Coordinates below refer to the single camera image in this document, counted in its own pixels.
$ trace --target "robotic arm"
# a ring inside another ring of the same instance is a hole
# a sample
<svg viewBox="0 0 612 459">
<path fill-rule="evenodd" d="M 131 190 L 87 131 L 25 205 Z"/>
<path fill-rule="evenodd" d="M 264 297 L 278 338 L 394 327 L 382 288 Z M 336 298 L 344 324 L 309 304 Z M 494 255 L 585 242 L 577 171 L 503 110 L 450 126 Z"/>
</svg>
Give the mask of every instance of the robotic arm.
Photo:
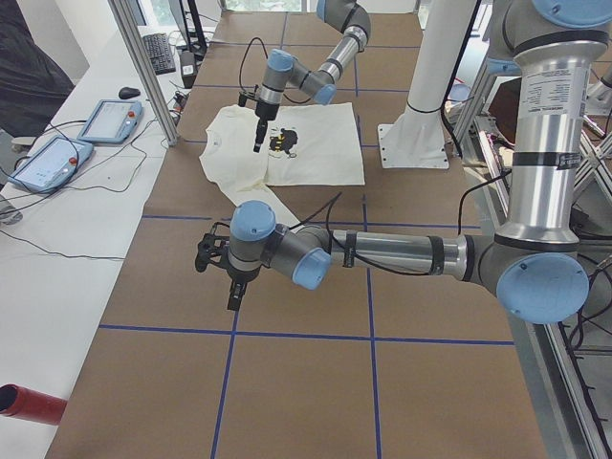
<svg viewBox="0 0 612 459">
<path fill-rule="evenodd" d="M 255 115 L 259 117 L 253 151 L 259 152 L 266 138 L 268 121 L 276 119 L 278 107 L 288 84 L 300 89 L 315 102 L 327 105 L 336 94 L 336 83 L 357 53 L 362 52 L 370 36 L 367 12 L 352 0 L 319 0 L 317 15 L 343 33 L 342 40 L 315 72 L 282 50 L 273 50 L 259 93 L 255 95 Z"/>
<path fill-rule="evenodd" d="M 579 240 L 569 215 L 588 74 L 608 46 L 612 0 L 497 0 L 494 6 L 490 58 L 514 60 L 523 75 L 510 211 L 496 235 L 451 240 L 311 227 L 293 234 L 275 224 L 263 203 L 245 203 L 234 213 L 231 236 L 213 230 L 196 258 L 198 271 L 208 264 L 228 271 L 231 309 L 261 266 L 314 289 L 332 263 L 453 275 L 484 286 L 511 314 L 533 323 L 564 320 L 583 305 L 589 281 L 576 261 Z M 292 62 L 270 94 L 282 93 L 299 68 Z M 269 67 L 270 78 L 277 72 Z M 280 102 L 280 95 L 266 98 L 258 102 L 263 119 L 275 116 Z"/>
</svg>

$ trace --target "red pipe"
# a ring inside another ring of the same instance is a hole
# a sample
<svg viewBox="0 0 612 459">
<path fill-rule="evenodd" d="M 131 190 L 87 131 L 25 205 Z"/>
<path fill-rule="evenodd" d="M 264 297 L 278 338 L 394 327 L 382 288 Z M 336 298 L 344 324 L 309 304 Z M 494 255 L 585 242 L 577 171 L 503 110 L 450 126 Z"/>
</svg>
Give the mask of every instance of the red pipe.
<svg viewBox="0 0 612 459">
<path fill-rule="evenodd" d="M 7 384 L 0 387 L 0 414 L 58 426 L 67 402 L 35 390 Z"/>
</svg>

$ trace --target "monitor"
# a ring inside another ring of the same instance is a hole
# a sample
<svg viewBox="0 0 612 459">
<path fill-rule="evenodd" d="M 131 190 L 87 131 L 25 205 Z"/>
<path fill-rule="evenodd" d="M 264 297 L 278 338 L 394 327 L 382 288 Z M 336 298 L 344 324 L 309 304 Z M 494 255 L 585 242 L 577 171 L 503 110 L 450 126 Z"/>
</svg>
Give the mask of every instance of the monitor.
<svg viewBox="0 0 612 459">
<path fill-rule="evenodd" d="M 183 0 L 168 0 L 168 5 L 170 7 L 170 11 L 172 12 L 172 16 L 174 16 L 174 21 L 176 22 L 177 27 L 179 28 L 179 31 L 181 31 L 183 40 L 187 45 L 187 50 L 191 51 L 189 27 L 187 26 L 187 18 L 185 15 L 185 8 L 183 7 Z"/>
<path fill-rule="evenodd" d="M 206 38 L 204 37 L 204 29 L 202 29 L 202 21 L 200 21 L 200 13 L 195 0 L 187 0 L 188 10 L 185 10 L 183 0 L 168 0 L 170 11 L 174 16 L 183 40 L 187 45 L 187 49 L 196 55 L 198 60 L 202 60 L 207 53 L 208 45 Z M 189 34 L 189 26 L 187 23 L 187 15 L 191 22 L 193 22 L 193 28 L 195 29 L 196 40 L 191 39 Z"/>
</svg>

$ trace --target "blue tape line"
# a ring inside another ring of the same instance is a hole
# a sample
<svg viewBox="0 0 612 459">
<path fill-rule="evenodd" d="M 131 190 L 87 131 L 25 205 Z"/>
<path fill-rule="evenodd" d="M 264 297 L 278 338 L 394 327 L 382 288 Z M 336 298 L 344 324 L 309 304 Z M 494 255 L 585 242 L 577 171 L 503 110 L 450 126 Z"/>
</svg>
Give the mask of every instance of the blue tape line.
<svg viewBox="0 0 612 459">
<path fill-rule="evenodd" d="M 237 42 L 237 41 L 213 41 L 211 42 L 211 45 L 230 45 L 230 46 L 247 46 L 249 43 L 248 42 Z M 322 44 L 305 44 L 305 43 L 298 43 L 298 44 L 286 44 L 283 43 L 282 45 L 280 43 L 266 43 L 266 46 L 283 46 L 283 47 L 302 47 L 302 48 L 336 48 L 337 45 L 322 45 Z M 367 46 L 368 49 L 383 49 L 383 50 L 418 50 L 421 47 L 420 46 L 393 46 L 393 45 L 368 45 Z"/>
<path fill-rule="evenodd" d="M 357 114 L 357 137 L 360 139 L 360 147 L 363 148 L 363 141 L 361 137 L 361 117 Z"/>
<path fill-rule="evenodd" d="M 189 215 L 151 215 L 145 214 L 142 218 L 146 219 L 158 219 L 158 220 L 205 220 L 210 221 L 212 217 L 200 217 L 200 216 L 189 216 Z M 231 218 L 224 217 L 220 219 L 222 222 L 230 222 Z M 314 225 L 325 225 L 325 222 L 311 222 Z M 347 226 L 347 227 L 360 227 L 363 222 L 329 222 L 330 225 Z M 368 222 L 371 227 L 391 227 L 391 228 L 433 228 L 433 229 L 450 229 L 456 230 L 456 225 L 443 225 L 443 224 L 429 224 L 429 223 L 382 223 L 382 222 Z M 478 225 L 464 225 L 462 228 L 466 230 L 480 230 Z"/>
<path fill-rule="evenodd" d="M 383 458 L 383 442 L 381 436 L 381 412 L 379 408 L 379 377 L 376 364 L 376 338 L 374 330 L 374 300 L 372 296 L 372 278 L 370 269 L 366 270 L 367 302 L 370 317 L 370 357 L 372 360 L 372 396 L 374 400 L 374 426 L 376 429 L 376 457 Z"/>
<path fill-rule="evenodd" d="M 182 217 L 180 215 L 143 215 L 142 218 L 151 220 L 212 220 L 210 217 Z"/>
<path fill-rule="evenodd" d="M 210 459 L 214 459 L 217 454 L 217 445 L 219 444 L 219 433 L 221 431 L 221 422 L 223 420 L 223 408 L 225 407 L 226 394 L 228 392 L 228 382 L 230 380 L 231 357 L 233 355 L 233 344 L 236 340 L 236 328 L 238 326 L 238 315 L 236 311 L 233 316 L 233 324 L 231 325 L 231 338 L 229 339 L 228 359 L 226 360 L 226 371 L 223 375 L 223 386 L 221 388 L 221 398 L 219 399 L 219 410 L 217 411 L 217 422 L 214 427 L 214 437 L 212 439 L 212 448 L 210 449 Z"/>
<path fill-rule="evenodd" d="M 241 89 L 240 86 L 231 85 L 231 84 L 194 84 L 194 88 L 220 88 L 220 89 Z M 245 88 L 254 88 L 254 86 L 245 86 Z M 336 88 L 337 91 L 350 91 L 355 92 L 355 88 Z M 407 89 L 364 89 L 360 88 L 360 91 L 364 93 L 400 93 L 400 94 L 408 94 Z"/>
<path fill-rule="evenodd" d="M 314 225 L 325 225 L 325 222 L 311 222 Z M 330 225 L 346 225 L 350 227 L 361 226 L 363 222 L 329 222 Z M 456 225 L 443 225 L 443 224 L 429 224 L 429 223 L 380 223 L 380 222 L 368 222 L 370 227 L 391 227 L 391 228 L 439 228 L 439 229 L 451 229 L 456 230 Z M 470 230 L 480 230 L 477 225 L 464 225 L 462 228 Z"/>
<path fill-rule="evenodd" d="M 378 342 L 411 342 L 416 344 L 461 344 L 471 346 L 514 346 L 514 341 L 489 339 L 429 339 L 429 338 L 376 338 Z"/>
<path fill-rule="evenodd" d="M 357 56 L 353 59 L 353 66 L 355 68 L 355 97 L 358 98 L 360 96 L 360 76 L 357 68 Z"/>
<path fill-rule="evenodd" d="M 166 327 L 140 327 L 135 325 L 112 325 L 101 323 L 98 328 L 103 330 L 122 330 L 129 332 L 157 332 L 157 333 L 183 333 L 193 335 L 225 335 L 231 334 L 228 330 L 198 330 L 193 328 L 166 328 Z"/>
<path fill-rule="evenodd" d="M 345 335 L 309 335 L 302 333 L 274 333 L 274 332 L 236 332 L 240 337 L 259 338 L 291 338 L 291 339 L 330 339 L 334 341 L 369 341 L 368 337 L 356 337 Z"/>
<path fill-rule="evenodd" d="M 231 330 L 207 330 L 195 328 L 169 328 L 169 327 L 144 327 L 135 325 L 113 325 L 102 323 L 98 328 L 104 330 L 129 331 L 129 332 L 155 332 L 155 333 L 181 333 L 192 335 L 222 335 L 237 337 L 258 337 L 258 338 L 288 338 L 288 339 L 329 339 L 338 341 L 371 341 L 370 337 L 359 337 L 351 335 L 317 335 L 304 333 L 275 333 L 275 332 L 247 332 Z M 394 337 L 374 337 L 379 342 L 407 342 L 416 344 L 463 344 L 463 345 L 483 345 L 483 346 L 512 346 L 513 341 L 501 341 L 494 339 L 433 339 L 433 338 L 394 338 Z"/>
</svg>

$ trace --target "blue tape grid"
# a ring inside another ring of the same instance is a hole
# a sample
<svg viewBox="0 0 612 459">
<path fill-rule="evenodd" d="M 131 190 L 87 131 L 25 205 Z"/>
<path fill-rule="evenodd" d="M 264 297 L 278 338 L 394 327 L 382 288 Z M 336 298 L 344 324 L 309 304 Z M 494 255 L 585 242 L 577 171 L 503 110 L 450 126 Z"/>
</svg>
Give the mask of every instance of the blue tape grid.
<svg viewBox="0 0 612 459">
<path fill-rule="evenodd" d="M 284 338 L 284 339 L 325 339 L 330 341 L 371 341 L 370 337 L 355 335 L 321 335 L 307 333 L 277 333 L 277 332 L 254 332 L 245 330 L 210 330 L 198 328 L 172 328 L 172 327 L 146 327 L 139 325 L 115 325 L 112 323 L 101 323 L 101 330 L 114 330 L 124 332 L 149 332 L 186 335 L 213 335 L 231 337 L 256 337 L 256 338 Z M 514 346 L 514 341 L 494 339 L 434 339 L 434 338 L 401 338 L 401 337 L 374 337 L 375 342 L 404 342 L 410 344 L 442 344 L 442 345 L 464 345 L 464 346 Z"/>
<path fill-rule="evenodd" d="M 287 22 L 289 14 L 285 13 L 285 19 L 283 23 L 283 31 L 281 35 L 281 42 L 278 44 L 280 49 L 283 47 L 328 47 L 328 45 L 285 45 L 285 34 L 287 31 Z M 222 43 L 227 45 L 246 45 L 246 43 Z M 390 49 L 418 49 L 419 47 L 403 47 L 403 46 L 370 46 L 370 48 L 390 48 Z M 340 91 L 355 91 L 355 96 L 359 97 L 360 91 L 369 92 L 387 92 L 387 93 L 405 93 L 405 90 L 384 90 L 384 89 L 361 89 L 359 86 L 359 67 L 357 58 L 354 59 L 355 67 L 355 88 L 354 89 L 339 89 Z M 238 86 L 230 85 L 195 85 L 196 87 L 202 88 L 228 88 L 237 89 Z M 361 132 L 361 117 L 357 115 L 357 127 L 360 139 L 361 148 L 378 148 L 377 145 L 364 145 L 362 143 L 362 132 Z M 206 141 L 195 141 L 185 140 L 188 143 L 207 143 Z M 363 195 L 362 201 L 362 212 L 363 222 L 330 222 L 335 225 L 346 225 L 346 226 L 362 226 L 364 231 L 368 231 L 368 226 L 377 227 L 403 227 L 403 228 L 444 228 L 454 229 L 454 225 L 420 225 L 420 224 L 402 224 L 402 223 L 370 223 L 367 220 L 367 202 L 365 195 Z M 199 217 L 199 216 L 178 216 L 178 215 L 143 215 L 144 219 L 163 219 L 163 220 L 211 220 L 210 217 Z M 479 229 L 478 226 L 465 226 L 466 229 Z M 488 346 L 513 346 L 512 341 L 505 340 L 486 340 L 486 339 L 420 339 L 420 338 L 386 338 L 376 336 L 376 325 L 374 317 L 374 294 L 372 288 L 372 274 L 370 269 L 366 270 L 366 284 L 367 284 L 367 297 L 368 297 L 368 313 L 369 313 L 369 337 L 360 336 L 342 336 L 342 335 L 313 335 L 313 334 L 299 334 L 299 333 L 266 333 L 266 332 L 254 332 L 254 331 L 238 331 L 238 318 L 239 313 L 234 314 L 233 324 L 230 331 L 227 330 L 207 330 L 207 329 L 186 329 L 186 328 L 164 328 L 164 327 L 143 327 L 143 326 L 129 326 L 129 325 L 112 325 L 112 324 L 101 324 L 100 329 L 105 330 L 117 330 L 117 331 L 139 331 L 139 332 L 156 332 L 156 333 L 181 333 L 181 334 L 200 334 L 200 335 L 217 335 L 217 336 L 229 336 L 229 349 L 226 359 L 226 368 L 223 378 L 223 384 L 221 389 L 221 396 L 219 399 L 219 406 L 217 411 L 217 420 L 215 424 L 214 436 L 212 447 L 210 451 L 210 459 L 216 457 L 217 448 L 219 445 L 219 436 L 221 431 L 221 425 L 223 422 L 223 412 L 225 407 L 225 400 L 227 396 L 228 383 L 230 380 L 231 370 L 231 359 L 233 356 L 233 349 L 235 339 L 238 336 L 244 337 L 260 337 L 260 338 L 284 338 L 284 339 L 329 339 L 329 340 L 349 340 L 349 341 L 369 341 L 370 342 L 370 358 L 372 364 L 372 398 L 374 407 L 374 424 L 376 430 L 376 454 L 377 459 L 383 457 L 383 441 L 381 432 L 381 416 L 380 416 L 380 404 L 379 404 L 379 387 L 378 387 L 378 365 L 376 360 L 376 344 L 377 342 L 403 342 L 403 343 L 421 343 L 421 344 L 459 344 L 459 345 L 488 345 Z"/>
<path fill-rule="evenodd" d="M 238 328 L 238 316 L 240 312 L 234 313 L 233 324 L 231 325 L 231 338 L 229 339 L 228 358 L 226 360 L 226 371 L 223 375 L 223 385 L 221 387 L 221 397 L 219 398 L 219 409 L 217 411 L 217 422 L 214 427 L 212 437 L 212 447 L 210 448 L 210 459 L 214 459 L 219 445 L 219 434 L 221 432 L 221 421 L 223 420 L 223 409 L 225 407 L 226 395 L 228 393 L 228 382 L 230 380 L 231 358 L 233 356 L 233 345 L 236 341 L 236 329 Z"/>
</svg>

